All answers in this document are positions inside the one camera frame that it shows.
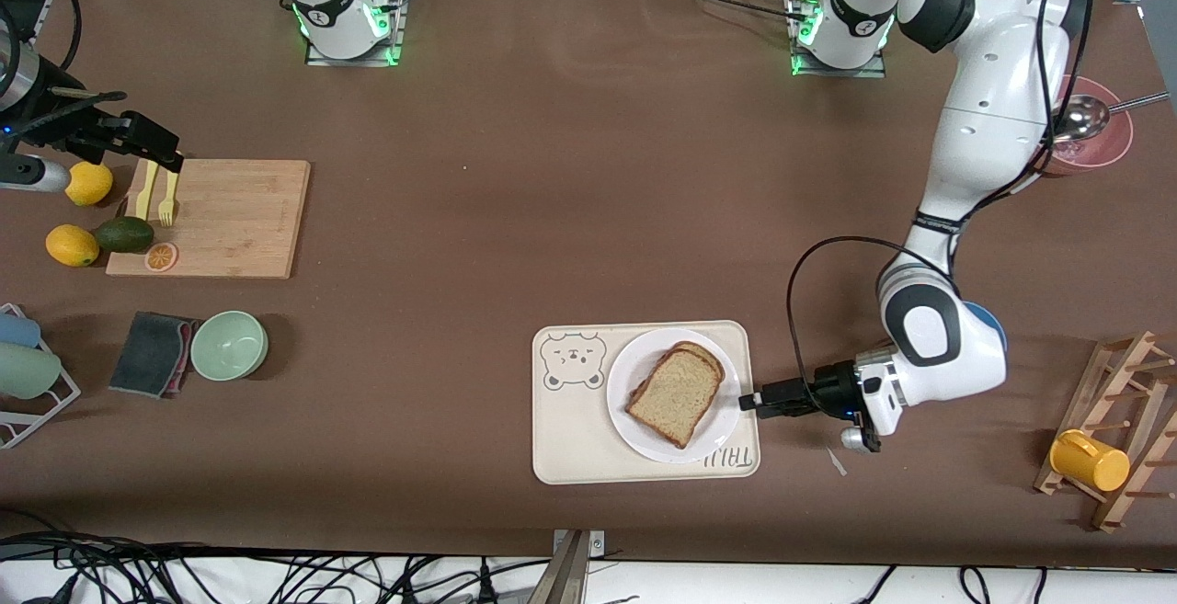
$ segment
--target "bear face print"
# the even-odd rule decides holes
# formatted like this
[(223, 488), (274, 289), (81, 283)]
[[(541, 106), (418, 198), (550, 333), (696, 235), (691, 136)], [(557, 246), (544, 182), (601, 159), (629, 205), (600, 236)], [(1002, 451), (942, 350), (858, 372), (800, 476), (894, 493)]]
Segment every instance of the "bear face print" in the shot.
[(558, 391), (565, 384), (584, 384), (597, 390), (605, 383), (601, 361), (605, 360), (605, 340), (597, 333), (548, 334), (539, 346), (544, 359), (544, 386)]

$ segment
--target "wooden cutting board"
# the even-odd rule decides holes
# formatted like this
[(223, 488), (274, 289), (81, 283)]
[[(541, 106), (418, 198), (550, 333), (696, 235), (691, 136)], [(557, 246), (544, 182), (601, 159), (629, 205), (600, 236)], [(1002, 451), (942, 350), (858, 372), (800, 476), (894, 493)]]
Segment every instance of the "wooden cutting board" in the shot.
[[(134, 215), (146, 171), (147, 161), (139, 160), (127, 193), (127, 215)], [(167, 193), (167, 172), (160, 168), (147, 221), (155, 227), (155, 243), (175, 244), (175, 266), (153, 273), (142, 254), (111, 253), (106, 273), (290, 278), (310, 178), (306, 160), (185, 160), (175, 190), (175, 220), (172, 227), (164, 227), (159, 203)]]

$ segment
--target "avocado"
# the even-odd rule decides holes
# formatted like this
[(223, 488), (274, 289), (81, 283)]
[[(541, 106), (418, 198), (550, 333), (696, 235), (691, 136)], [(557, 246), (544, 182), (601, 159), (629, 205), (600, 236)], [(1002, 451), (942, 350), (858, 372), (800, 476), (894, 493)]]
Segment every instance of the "avocado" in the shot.
[(94, 238), (102, 250), (111, 252), (142, 252), (151, 246), (155, 231), (146, 220), (120, 215), (94, 230)]

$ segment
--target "toast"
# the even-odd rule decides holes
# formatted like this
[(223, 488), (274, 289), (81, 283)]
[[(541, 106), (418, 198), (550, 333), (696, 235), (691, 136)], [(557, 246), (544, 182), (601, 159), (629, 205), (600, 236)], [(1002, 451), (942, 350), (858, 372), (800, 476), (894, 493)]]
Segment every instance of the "toast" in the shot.
[(723, 380), (724, 367), (710, 351), (694, 343), (678, 343), (630, 393), (625, 411), (685, 450)]

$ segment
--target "folded towel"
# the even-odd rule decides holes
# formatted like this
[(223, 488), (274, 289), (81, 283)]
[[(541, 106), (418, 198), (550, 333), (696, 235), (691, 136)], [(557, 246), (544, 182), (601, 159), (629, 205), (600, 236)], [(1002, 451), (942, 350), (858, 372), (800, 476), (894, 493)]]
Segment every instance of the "folded towel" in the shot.
[(195, 327), (194, 319), (137, 312), (111, 389), (155, 399), (179, 394)]

